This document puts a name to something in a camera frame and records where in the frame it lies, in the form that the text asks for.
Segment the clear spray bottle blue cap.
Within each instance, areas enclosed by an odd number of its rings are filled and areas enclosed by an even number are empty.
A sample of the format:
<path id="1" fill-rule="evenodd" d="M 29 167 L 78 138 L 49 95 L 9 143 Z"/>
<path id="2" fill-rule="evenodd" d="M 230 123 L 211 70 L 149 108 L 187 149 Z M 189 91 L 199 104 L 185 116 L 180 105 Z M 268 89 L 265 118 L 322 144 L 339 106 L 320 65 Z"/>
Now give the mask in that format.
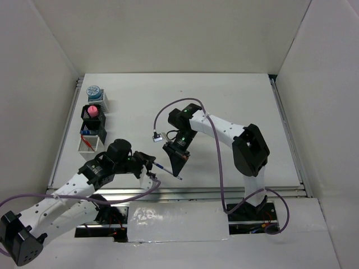
<path id="1" fill-rule="evenodd" d="M 91 134 L 91 132 L 89 130 L 82 130 L 82 131 L 80 131 L 80 134 L 81 135 L 89 135 L 89 134 Z"/>

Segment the pink capped marker tube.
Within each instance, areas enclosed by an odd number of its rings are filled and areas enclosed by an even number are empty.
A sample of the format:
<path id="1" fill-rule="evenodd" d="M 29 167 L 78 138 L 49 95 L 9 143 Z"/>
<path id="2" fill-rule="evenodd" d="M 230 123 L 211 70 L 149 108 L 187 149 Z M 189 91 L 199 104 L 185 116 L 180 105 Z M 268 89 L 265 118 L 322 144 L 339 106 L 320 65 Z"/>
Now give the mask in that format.
<path id="1" fill-rule="evenodd" d="M 99 115 L 99 110 L 95 105 L 91 105 L 88 107 L 87 113 L 91 118 L 95 118 Z"/>

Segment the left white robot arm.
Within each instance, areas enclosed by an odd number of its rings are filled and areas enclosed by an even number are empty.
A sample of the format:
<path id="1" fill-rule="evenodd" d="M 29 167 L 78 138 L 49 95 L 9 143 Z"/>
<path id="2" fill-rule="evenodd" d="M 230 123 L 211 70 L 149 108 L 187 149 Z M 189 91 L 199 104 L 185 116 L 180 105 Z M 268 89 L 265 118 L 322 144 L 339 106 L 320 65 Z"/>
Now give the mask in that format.
<path id="1" fill-rule="evenodd" d="M 1 217 L 1 253 L 17 266 L 33 261 L 53 239 L 83 223 L 110 219 L 111 202 L 96 191 L 113 181 L 117 174 L 132 174 L 137 179 L 148 176 L 152 186 L 143 197 L 160 186 L 151 172 L 154 156 L 132 151 L 131 144 L 116 139 L 106 151 L 87 161 L 78 172 L 52 194 L 20 213 L 6 212 Z"/>

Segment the blue pen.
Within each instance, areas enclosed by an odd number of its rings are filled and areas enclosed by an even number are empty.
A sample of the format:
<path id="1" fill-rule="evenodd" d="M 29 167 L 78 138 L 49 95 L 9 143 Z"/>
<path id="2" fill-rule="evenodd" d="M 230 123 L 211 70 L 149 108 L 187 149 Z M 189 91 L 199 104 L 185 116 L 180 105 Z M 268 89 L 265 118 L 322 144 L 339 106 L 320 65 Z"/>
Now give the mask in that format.
<path id="1" fill-rule="evenodd" d="M 174 175 L 170 170 L 168 170 L 168 169 L 165 168 L 164 166 L 162 166 L 162 165 L 160 165 L 160 164 L 158 164 L 158 163 L 156 163 L 156 162 L 153 162 L 153 164 L 154 164 L 157 168 L 162 169 L 163 171 L 165 171 L 166 173 L 170 174 L 171 176 L 173 176 L 173 177 L 175 177 L 175 178 L 177 178 L 177 179 L 179 179 L 179 180 L 183 180 L 182 177 L 180 177 L 180 176 L 178 176 L 178 175 L 177 175 L 177 176 Z"/>

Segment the red pen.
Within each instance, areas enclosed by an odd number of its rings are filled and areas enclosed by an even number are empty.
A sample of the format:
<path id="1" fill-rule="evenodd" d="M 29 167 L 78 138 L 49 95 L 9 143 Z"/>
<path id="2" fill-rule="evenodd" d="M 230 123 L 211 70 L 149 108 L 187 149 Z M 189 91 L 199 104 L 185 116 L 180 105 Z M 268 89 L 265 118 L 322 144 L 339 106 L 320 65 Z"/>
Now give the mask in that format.
<path id="1" fill-rule="evenodd" d="M 95 151 L 92 145 L 84 138 L 83 135 L 81 135 L 81 140 L 91 151 Z"/>

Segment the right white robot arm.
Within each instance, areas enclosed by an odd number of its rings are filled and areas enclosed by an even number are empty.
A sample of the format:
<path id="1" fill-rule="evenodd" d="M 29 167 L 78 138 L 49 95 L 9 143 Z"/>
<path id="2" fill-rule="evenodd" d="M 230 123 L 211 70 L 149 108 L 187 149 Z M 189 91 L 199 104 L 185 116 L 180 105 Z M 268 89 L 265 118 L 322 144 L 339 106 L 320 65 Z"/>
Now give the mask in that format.
<path id="1" fill-rule="evenodd" d="M 264 213 L 267 202 L 264 184 L 264 170 L 268 163 L 270 150 L 258 128 L 254 124 L 245 127 L 228 122 L 208 114 L 196 104 L 189 104 L 182 110 L 173 109 L 168 116 L 168 123 L 177 129 L 174 141 L 164 144 L 163 150 L 169 156 L 172 174 L 177 177 L 190 153 L 187 150 L 198 132 L 215 139 L 219 164 L 220 196 L 222 206 L 227 214 L 224 198 L 224 169 L 220 154 L 220 143 L 232 150 L 236 169 L 243 175 L 245 183 L 245 214 L 251 220 L 258 219 Z"/>

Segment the blue slime jar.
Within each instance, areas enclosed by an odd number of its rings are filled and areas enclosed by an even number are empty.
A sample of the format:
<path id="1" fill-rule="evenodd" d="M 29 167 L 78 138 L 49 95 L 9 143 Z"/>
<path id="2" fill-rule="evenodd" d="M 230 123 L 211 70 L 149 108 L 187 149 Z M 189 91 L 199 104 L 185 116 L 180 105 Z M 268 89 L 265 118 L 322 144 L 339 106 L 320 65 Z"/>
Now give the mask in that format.
<path id="1" fill-rule="evenodd" d="M 91 85 L 86 89 L 86 94 L 88 96 L 88 102 L 100 100 L 102 98 L 102 90 L 97 85 Z"/>

